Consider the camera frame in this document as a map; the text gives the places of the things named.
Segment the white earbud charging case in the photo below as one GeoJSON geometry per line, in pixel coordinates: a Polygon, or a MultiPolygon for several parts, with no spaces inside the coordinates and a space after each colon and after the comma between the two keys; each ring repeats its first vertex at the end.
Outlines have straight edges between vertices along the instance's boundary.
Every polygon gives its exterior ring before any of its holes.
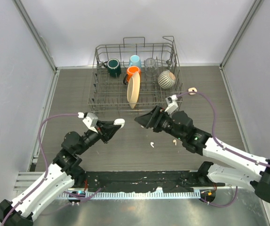
{"type": "Polygon", "coordinates": [[[122,118],[116,119],[113,123],[114,125],[120,125],[121,127],[124,127],[125,125],[125,120],[122,118]]]}

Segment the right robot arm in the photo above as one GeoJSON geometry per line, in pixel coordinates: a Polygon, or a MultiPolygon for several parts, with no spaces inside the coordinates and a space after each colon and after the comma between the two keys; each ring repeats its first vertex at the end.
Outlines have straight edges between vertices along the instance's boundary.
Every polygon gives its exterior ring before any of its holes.
{"type": "Polygon", "coordinates": [[[227,168],[204,163],[199,168],[197,181],[202,186],[225,183],[253,191],[260,199],[270,203],[270,158],[253,155],[220,141],[210,133],[198,129],[184,112],[169,115],[160,106],[149,113],[135,117],[135,122],[153,132],[165,132],[182,142],[191,152],[219,160],[227,168]]]}

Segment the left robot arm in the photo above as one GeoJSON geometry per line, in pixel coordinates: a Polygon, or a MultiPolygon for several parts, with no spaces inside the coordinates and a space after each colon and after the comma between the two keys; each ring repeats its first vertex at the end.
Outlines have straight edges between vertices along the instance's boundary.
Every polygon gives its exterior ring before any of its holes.
{"type": "Polygon", "coordinates": [[[85,171],[80,167],[80,155],[99,140],[105,144],[125,125],[124,119],[100,121],[84,118],[88,131],[75,131],[64,136],[61,150],[46,171],[13,200],[0,203],[0,223],[3,226],[32,226],[42,211],[69,188],[84,184],[85,171]]]}

